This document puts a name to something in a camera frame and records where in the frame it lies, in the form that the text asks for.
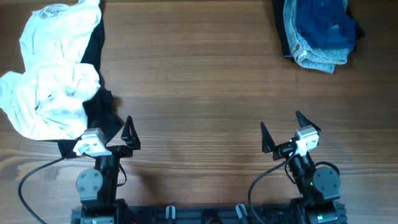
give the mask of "folded jeans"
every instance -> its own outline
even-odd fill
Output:
[[[294,60],[303,68],[311,68],[333,73],[335,65],[347,62],[350,49],[322,50],[311,48],[307,41],[297,32],[295,26],[297,0],[286,0],[284,6],[284,24],[290,52]]]

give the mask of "black cloth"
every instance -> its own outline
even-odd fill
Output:
[[[80,63],[88,63],[94,65],[95,70],[99,75],[99,84],[103,85],[103,77],[100,73],[101,67],[101,52],[105,43],[105,29],[104,19],[101,18],[99,24],[91,33],[90,40],[88,41],[87,48]]]
[[[291,60],[292,62],[295,62],[293,55],[290,53],[290,47],[286,37],[286,30],[284,24],[285,0],[272,0],[272,5],[274,7],[274,18],[275,18],[276,29],[279,35],[280,45],[282,47],[282,56],[284,58]],[[354,19],[349,7],[347,7],[346,15]],[[365,31],[361,28],[358,22],[356,22],[355,39],[359,40],[362,39],[364,36],[365,36]]]
[[[105,42],[104,21],[101,18],[98,26],[94,29],[90,36],[85,54],[81,63],[92,64],[98,72],[100,84],[103,84],[103,77],[100,74],[101,51]],[[110,142],[112,138],[119,132],[123,126],[123,122],[117,115],[113,113],[113,96],[112,93],[101,87],[95,96],[83,103],[87,118],[88,128],[101,128],[104,132],[106,142]],[[75,147],[78,140],[58,140],[58,148],[62,156],[68,155]],[[76,157],[75,153],[68,155],[68,158]]]
[[[287,42],[284,24],[285,0],[272,0],[272,6],[274,7],[274,18],[280,39],[280,45],[282,47],[282,56],[294,62],[293,55],[290,53],[289,43]]]

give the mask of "black cable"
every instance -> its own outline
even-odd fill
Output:
[[[86,156],[88,156],[88,157],[90,157],[90,158],[92,158],[92,159],[95,159],[95,157],[93,157],[93,156],[91,156],[91,155],[89,155],[89,154],[87,154],[87,153],[84,153],[84,155],[86,155]],[[127,182],[126,171],[124,171],[124,169],[123,169],[123,167],[122,167],[121,164],[119,164],[119,168],[120,168],[120,170],[122,171],[122,173],[124,174],[124,183],[122,183],[122,184],[117,184],[117,187],[121,187],[121,186],[123,186],[123,185]]]
[[[287,172],[287,164],[285,164],[285,173],[287,175],[287,177],[289,178],[289,180],[293,183],[296,184],[296,182],[294,181],[294,179],[289,175],[289,173]]]
[[[61,158],[59,158],[59,159],[57,159],[57,160],[54,160],[54,161],[52,161],[52,162],[49,162],[48,164],[44,164],[44,165],[42,165],[42,166],[39,166],[38,168],[36,168],[36,169],[30,171],[28,174],[26,174],[25,177],[22,178],[22,180],[19,182],[19,186],[18,186],[18,196],[19,196],[19,199],[20,199],[21,202],[24,204],[24,206],[25,206],[25,208],[28,210],[28,212],[30,212],[30,214],[32,214],[33,217],[35,217],[35,218],[37,219],[37,221],[39,221],[41,224],[45,224],[45,222],[44,222],[43,219],[41,219],[35,212],[33,212],[33,210],[32,210],[32,209],[29,207],[29,205],[26,203],[26,201],[25,201],[25,199],[24,199],[24,196],[22,196],[22,185],[24,184],[25,180],[26,180],[30,175],[34,174],[35,172],[37,172],[37,171],[39,171],[39,170],[41,170],[41,169],[43,169],[43,168],[46,168],[46,167],[48,167],[48,166],[51,166],[52,164],[56,164],[57,162],[60,162],[60,161],[64,160],[64,159],[67,158],[68,156],[69,156],[69,154],[66,155],[66,156],[63,156],[63,157],[61,157]]]
[[[124,174],[124,183],[118,184],[118,187],[123,186],[127,182],[127,175],[126,175],[126,172],[123,169],[122,164],[119,164],[119,168],[122,171],[122,173]]]
[[[315,168],[316,166],[319,166],[319,165],[325,165],[325,166],[331,167],[332,169],[334,169],[334,170],[336,171],[337,175],[340,176],[340,170],[337,168],[337,166],[335,166],[335,165],[332,164],[331,162],[325,162],[325,161],[317,162],[317,163],[314,165],[314,168]]]
[[[275,166],[274,168],[268,170],[267,172],[265,172],[265,173],[261,174],[259,177],[257,177],[257,178],[253,181],[253,183],[251,184],[251,186],[250,186],[250,188],[249,188],[249,193],[248,193],[249,207],[250,207],[252,213],[254,214],[254,216],[259,220],[259,222],[260,222],[261,224],[265,224],[265,223],[260,219],[260,217],[259,217],[259,216],[257,215],[257,213],[254,211],[253,204],[251,203],[251,191],[253,190],[253,187],[255,186],[255,184],[256,184],[261,178],[265,177],[266,175],[270,174],[271,172],[274,172],[275,170],[277,170],[277,169],[281,168],[282,166],[286,165],[286,164],[296,155],[296,150],[297,150],[297,148],[294,149],[292,156],[290,156],[285,162],[283,162],[283,163],[281,163],[281,164]]]

